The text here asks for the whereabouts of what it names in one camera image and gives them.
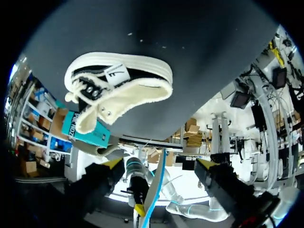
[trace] shoe sole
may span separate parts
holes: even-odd
[[[86,66],[113,66],[118,63],[124,63],[124,65],[130,69],[146,71],[163,77],[172,85],[172,70],[170,66],[162,60],[147,56],[90,52],[79,56],[70,64],[65,74],[65,86],[67,90],[72,91],[71,75],[76,69]]]

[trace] sneaker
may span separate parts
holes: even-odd
[[[152,57],[91,52],[71,63],[65,86],[65,100],[79,106],[76,130],[86,134],[95,129],[98,117],[112,125],[136,106],[170,97],[172,70]]]

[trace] wire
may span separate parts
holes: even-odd
[[[155,196],[154,196],[154,199],[153,199],[153,202],[151,204],[151,206],[149,207],[147,213],[146,213],[146,216],[144,217],[144,221],[142,223],[142,228],[146,228],[148,223],[149,223],[149,220],[150,220],[150,217],[151,217],[151,214],[155,208],[155,204],[159,198],[159,195],[160,195],[160,192],[161,192],[161,189],[162,189],[162,181],[163,181],[163,177],[164,177],[164,173],[165,173],[165,165],[166,165],[166,156],[167,156],[167,150],[165,149],[164,152],[163,152],[163,160],[162,160],[162,167],[161,167],[161,176],[160,176],[160,182],[158,183],[158,186],[157,186],[157,190],[156,190],[156,193],[155,193]]]
[[[272,223],[273,228],[276,228],[276,223],[275,223],[274,219],[271,216],[268,216],[268,217]]]
[[[162,186],[162,189],[163,189],[167,184],[171,183],[172,181],[174,181],[175,179],[178,179],[178,178],[181,177],[181,176],[183,176],[183,174],[180,175],[180,176],[177,176],[177,177],[173,178],[172,180],[168,181],[167,183],[165,183],[165,184]]]

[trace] teal shoe box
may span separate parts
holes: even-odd
[[[75,129],[78,116],[79,113],[69,111],[63,122],[61,132],[77,140],[84,141],[88,144],[107,148],[111,135],[110,131],[106,129],[101,123],[97,122],[96,128],[93,132],[88,134],[80,134]]]

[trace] blue stripe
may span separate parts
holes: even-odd
[[[157,191],[156,191],[156,194],[154,196],[154,199],[153,199],[153,202],[152,202],[152,205],[150,206],[150,208],[148,209],[147,211],[147,214],[144,218],[144,221],[143,221],[143,228],[146,228],[147,225],[148,225],[148,222],[149,222],[149,219],[151,217],[151,214],[155,208],[155,204],[160,196],[160,192],[161,192],[161,189],[162,189],[162,181],[163,181],[163,176],[164,176],[164,173],[165,173],[165,164],[166,164],[166,156],[167,156],[167,152],[166,150],[164,150],[163,152],[163,160],[162,160],[162,169],[161,169],[161,179],[160,179],[160,182],[158,183],[158,187],[157,187]]]
[[[212,211],[220,211],[220,210],[223,210],[223,209],[209,209],[209,210],[212,210]]]
[[[138,162],[138,161],[137,161],[137,162],[136,162],[136,161],[133,161],[133,162],[130,162],[129,164],[127,164],[126,168],[128,168],[129,165],[135,164],[135,163],[136,163],[136,164],[143,165],[142,163],[140,163],[140,162]]]
[[[278,217],[276,217],[276,216],[273,216],[273,217],[274,217],[274,219],[281,220],[281,219],[285,218],[285,216],[286,216],[286,215],[282,216],[281,218],[278,218]]]
[[[193,205],[191,205],[189,208],[188,208],[188,212],[187,214],[189,215],[189,212],[190,212],[190,208],[192,208]]]

